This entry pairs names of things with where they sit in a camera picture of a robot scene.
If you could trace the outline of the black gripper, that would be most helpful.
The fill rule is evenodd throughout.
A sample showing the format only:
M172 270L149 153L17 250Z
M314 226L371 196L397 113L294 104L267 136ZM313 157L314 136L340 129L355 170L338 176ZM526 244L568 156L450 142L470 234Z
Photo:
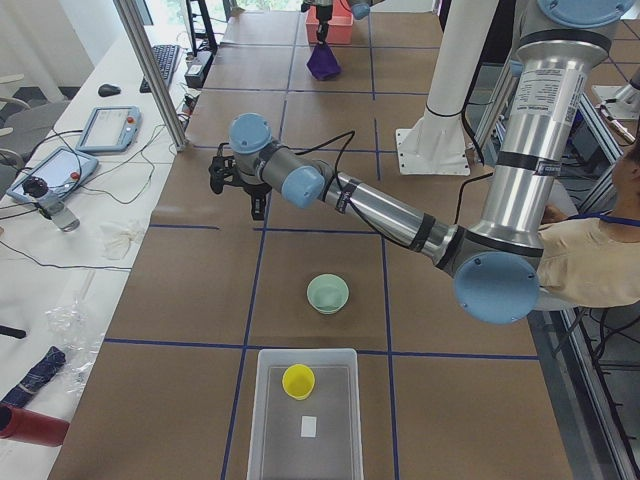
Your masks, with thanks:
M210 188L214 194L223 193L225 186L241 188L251 196L251 216L253 220L264 220L267 196L272 187L266 183L249 183L240 175L240 170L232 155L217 154L209 166Z
M311 8L315 9L315 18L319 23L328 23L333 16L332 0L302 0L300 4L300 12L308 12Z

